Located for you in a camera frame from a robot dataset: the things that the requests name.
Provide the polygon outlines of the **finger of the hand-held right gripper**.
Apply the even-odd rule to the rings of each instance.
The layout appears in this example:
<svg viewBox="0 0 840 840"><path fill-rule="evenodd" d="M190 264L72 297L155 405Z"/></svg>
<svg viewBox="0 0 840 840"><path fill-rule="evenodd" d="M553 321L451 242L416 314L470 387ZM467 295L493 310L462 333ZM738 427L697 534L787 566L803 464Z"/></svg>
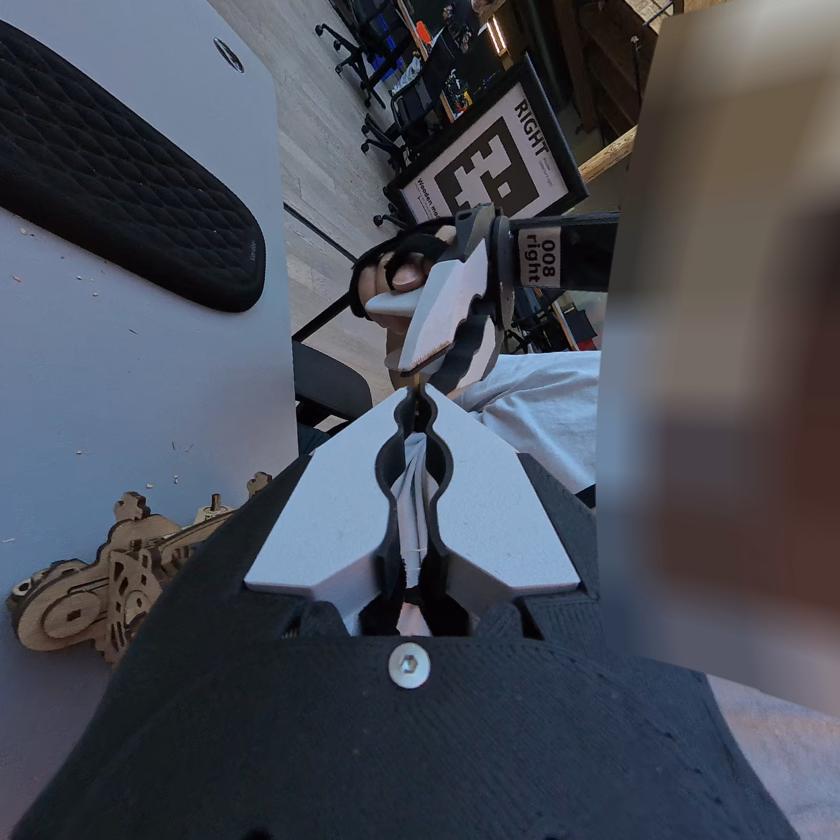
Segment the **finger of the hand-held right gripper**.
<svg viewBox="0 0 840 840"><path fill-rule="evenodd" d="M494 319L487 316L479 328L478 318L463 324L465 330L445 356L445 393L460 394L484 380L495 365L501 332Z"/></svg>
<svg viewBox="0 0 840 840"><path fill-rule="evenodd" d="M399 360L399 371L410 375L433 362L440 365L427 383L445 394L445 356L466 330L463 324L478 318L479 328L491 316L487 304L487 244L482 241L464 261L450 259L430 271L416 305Z"/></svg>

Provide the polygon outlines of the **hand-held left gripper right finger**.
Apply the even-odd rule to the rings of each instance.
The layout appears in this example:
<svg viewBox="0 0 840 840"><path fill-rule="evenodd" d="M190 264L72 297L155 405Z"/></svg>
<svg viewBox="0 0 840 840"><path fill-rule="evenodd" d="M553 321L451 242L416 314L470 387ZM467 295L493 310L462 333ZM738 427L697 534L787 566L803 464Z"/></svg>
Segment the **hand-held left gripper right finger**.
<svg viewBox="0 0 840 840"><path fill-rule="evenodd" d="M491 607L581 587L518 451L431 385L418 468L427 552L419 609L434 636L468 636Z"/></svg>

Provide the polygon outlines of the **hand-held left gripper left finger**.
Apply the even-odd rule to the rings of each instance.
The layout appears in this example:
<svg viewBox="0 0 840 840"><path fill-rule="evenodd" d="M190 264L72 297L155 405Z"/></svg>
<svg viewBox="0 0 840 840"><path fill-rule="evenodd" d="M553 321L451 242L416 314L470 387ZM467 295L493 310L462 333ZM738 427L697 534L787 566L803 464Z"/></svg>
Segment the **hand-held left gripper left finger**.
<svg viewBox="0 0 840 840"><path fill-rule="evenodd" d="M329 602L351 635L403 568L392 486L415 392L403 387L316 448L245 575L253 592Z"/></svg>

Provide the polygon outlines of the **grey desk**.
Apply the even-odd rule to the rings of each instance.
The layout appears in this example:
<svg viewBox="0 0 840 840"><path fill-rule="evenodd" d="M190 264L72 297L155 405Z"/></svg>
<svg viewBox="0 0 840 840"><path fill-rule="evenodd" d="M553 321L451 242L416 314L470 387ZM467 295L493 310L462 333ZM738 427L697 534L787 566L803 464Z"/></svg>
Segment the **grey desk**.
<svg viewBox="0 0 840 840"><path fill-rule="evenodd" d="M10 589L92 561L126 490L187 525L213 493L236 506L257 471L297 456L276 90L209 2L2 2L2 20L89 75L228 186L266 243L244 313L157 287L2 211L2 838L11 838L110 690L120 711L189 671L204 608L160 641L168 599L111 669L87 641L17 640ZM214 37L241 59L239 74Z"/></svg>

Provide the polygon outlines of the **person's right hand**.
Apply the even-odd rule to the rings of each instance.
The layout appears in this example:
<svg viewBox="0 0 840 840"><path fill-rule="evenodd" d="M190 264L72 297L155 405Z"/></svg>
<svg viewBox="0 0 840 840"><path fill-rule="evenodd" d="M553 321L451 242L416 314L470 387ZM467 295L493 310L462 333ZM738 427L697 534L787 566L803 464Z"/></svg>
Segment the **person's right hand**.
<svg viewBox="0 0 840 840"><path fill-rule="evenodd" d="M399 353L410 327L410 318L392 314L370 314L366 305L370 299L386 293L405 294L421 288L436 260L435 256L412 252L401 258L394 271L392 284L387 280L387 267L403 236L388 240L366 252L353 266L349 293L350 309L359 319L371 321L385 330L385 354Z"/></svg>

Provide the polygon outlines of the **person's white shirt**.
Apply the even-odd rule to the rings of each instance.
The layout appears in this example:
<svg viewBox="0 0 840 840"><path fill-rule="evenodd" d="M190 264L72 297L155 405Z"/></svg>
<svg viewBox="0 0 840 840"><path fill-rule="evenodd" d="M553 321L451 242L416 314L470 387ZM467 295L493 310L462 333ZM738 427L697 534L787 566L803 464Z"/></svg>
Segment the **person's white shirt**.
<svg viewBox="0 0 840 840"><path fill-rule="evenodd" d="M595 507L595 431L601 352L502 354L487 377L453 401L520 453L534 457L588 508ZM427 442L405 441L406 469L392 486L406 585L427 553L423 504Z"/></svg>

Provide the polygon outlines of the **pale wooden beam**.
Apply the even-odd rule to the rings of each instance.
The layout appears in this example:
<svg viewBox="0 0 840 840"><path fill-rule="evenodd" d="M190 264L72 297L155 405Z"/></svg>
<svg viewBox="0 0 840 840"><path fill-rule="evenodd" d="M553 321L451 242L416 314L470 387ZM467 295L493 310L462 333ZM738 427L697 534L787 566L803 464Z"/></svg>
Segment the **pale wooden beam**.
<svg viewBox="0 0 840 840"><path fill-rule="evenodd" d="M581 163L579 172L584 184L591 184L614 166L624 161L634 150L637 125L609 143L590 159Z"/></svg>

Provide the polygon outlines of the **black chair seat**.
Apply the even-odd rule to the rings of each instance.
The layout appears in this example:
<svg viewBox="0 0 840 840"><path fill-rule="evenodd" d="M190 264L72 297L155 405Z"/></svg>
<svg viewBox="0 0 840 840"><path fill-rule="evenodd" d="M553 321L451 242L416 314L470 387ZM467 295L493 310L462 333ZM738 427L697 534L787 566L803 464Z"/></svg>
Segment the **black chair seat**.
<svg viewBox="0 0 840 840"><path fill-rule="evenodd" d="M373 407L368 382L357 371L319 350L293 340L300 456L309 455Z"/></svg>

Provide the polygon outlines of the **black office chair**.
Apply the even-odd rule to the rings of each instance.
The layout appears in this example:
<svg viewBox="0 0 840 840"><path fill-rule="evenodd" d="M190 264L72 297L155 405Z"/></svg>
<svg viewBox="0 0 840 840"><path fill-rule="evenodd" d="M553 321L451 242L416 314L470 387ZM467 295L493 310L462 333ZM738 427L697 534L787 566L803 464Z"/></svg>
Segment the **black office chair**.
<svg viewBox="0 0 840 840"><path fill-rule="evenodd" d="M333 11L348 29L349 37L342 36L327 24L318 24L315 35L329 32L336 50L344 48L348 57L335 67L342 74L350 67L360 80L364 106L369 108L376 100L384 108L385 102L375 91L385 76L401 69L404 55L413 44L403 16L393 1L330 1Z"/></svg>
<svg viewBox="0 0 840 840"><path fill-rule="evenodd" d="M392 97L394 121L390 128L381 129L369 115L364 118L362 152L368 153L374 146L388 154L394 173L402 172L433 137L427 117L437 101L428 92L424 80L417 76Z"/></svg>

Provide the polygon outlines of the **cluttered background workbench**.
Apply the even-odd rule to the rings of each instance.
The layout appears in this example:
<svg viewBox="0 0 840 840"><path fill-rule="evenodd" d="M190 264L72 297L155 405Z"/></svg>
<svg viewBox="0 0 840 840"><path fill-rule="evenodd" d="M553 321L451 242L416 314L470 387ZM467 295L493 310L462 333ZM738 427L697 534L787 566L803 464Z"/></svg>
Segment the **cluttered background workbench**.
<svg viewBox="0 0 840 840"><path fill-rule="evenodd" d="M514 38L501 21L505 2L395 2L421 67L443 63L443 111L455 122L513 66Z"/></svg>

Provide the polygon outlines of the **wooden mechanical model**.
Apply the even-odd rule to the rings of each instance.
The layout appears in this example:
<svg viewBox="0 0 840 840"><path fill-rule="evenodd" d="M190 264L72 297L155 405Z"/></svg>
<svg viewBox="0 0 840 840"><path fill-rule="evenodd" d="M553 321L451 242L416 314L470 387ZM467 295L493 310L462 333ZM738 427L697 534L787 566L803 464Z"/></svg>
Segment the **wooden mechanical model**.
<svg viewBox="0 0 840 840"><path fill-rule="evenodd" d="M176 573L235 512L218 494L182 528L153 514L136 492L114 506L116 523L91 563L52 563L17 583L7 608L19 643L53 652L91 641L116 667Z"/></svg>

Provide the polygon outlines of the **black padded wrist rest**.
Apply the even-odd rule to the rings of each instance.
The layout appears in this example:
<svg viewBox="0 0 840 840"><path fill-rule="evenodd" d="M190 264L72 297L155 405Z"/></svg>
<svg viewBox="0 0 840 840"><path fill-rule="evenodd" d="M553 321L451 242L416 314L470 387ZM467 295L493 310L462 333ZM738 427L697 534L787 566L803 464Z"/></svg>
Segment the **black padded wrist rest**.
<svg viewBox="0 0 840 840"><path fill-rule="evenodd" d="M1 203L221 312L261 297L266 244L216 176L89 75L1 23Z"/></svg>

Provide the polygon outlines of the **black metal desk frame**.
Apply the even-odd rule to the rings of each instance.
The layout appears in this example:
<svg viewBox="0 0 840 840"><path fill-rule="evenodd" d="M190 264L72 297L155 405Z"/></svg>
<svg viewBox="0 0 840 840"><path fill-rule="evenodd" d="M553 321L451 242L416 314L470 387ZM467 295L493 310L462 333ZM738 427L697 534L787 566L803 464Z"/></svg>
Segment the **black metal desk frame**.
<svg viewBox="0 0 840 840"><path fill-rule="evenodd" d="M306 341L347 350L369 338L346 301L354 256L316 222L283 203L291 326Z"/></svg>

